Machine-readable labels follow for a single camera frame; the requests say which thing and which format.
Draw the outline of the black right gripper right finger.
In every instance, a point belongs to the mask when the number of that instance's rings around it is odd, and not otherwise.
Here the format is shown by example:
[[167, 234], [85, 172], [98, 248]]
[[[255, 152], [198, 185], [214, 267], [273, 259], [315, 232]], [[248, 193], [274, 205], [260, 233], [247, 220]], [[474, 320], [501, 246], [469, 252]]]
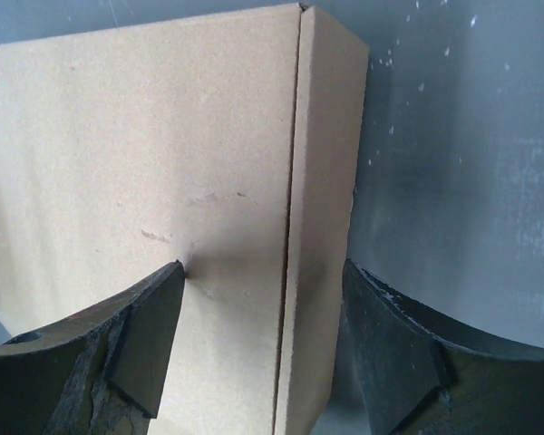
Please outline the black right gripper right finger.
[[373, 434], [544, 434], [544, 348], [459, 322], [346, 260], [343, 309]]

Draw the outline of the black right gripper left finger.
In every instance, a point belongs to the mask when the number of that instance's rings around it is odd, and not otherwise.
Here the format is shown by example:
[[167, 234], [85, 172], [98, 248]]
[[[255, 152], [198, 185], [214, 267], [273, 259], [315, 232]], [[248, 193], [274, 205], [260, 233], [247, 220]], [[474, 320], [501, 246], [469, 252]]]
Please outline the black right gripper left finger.
[[0, 344], [0, 434], [145, 434], [157, 418], [185, 271]]

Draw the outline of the brown cardboard box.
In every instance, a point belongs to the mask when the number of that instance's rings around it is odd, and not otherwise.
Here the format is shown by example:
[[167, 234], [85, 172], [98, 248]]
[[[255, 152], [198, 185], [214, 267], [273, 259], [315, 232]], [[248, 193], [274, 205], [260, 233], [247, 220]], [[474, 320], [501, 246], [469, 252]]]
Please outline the brown cardboard box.
[[154, 434], [330, 396], [368, 46], [300, 4], [0, 44], [0, 322], [188, 274]]

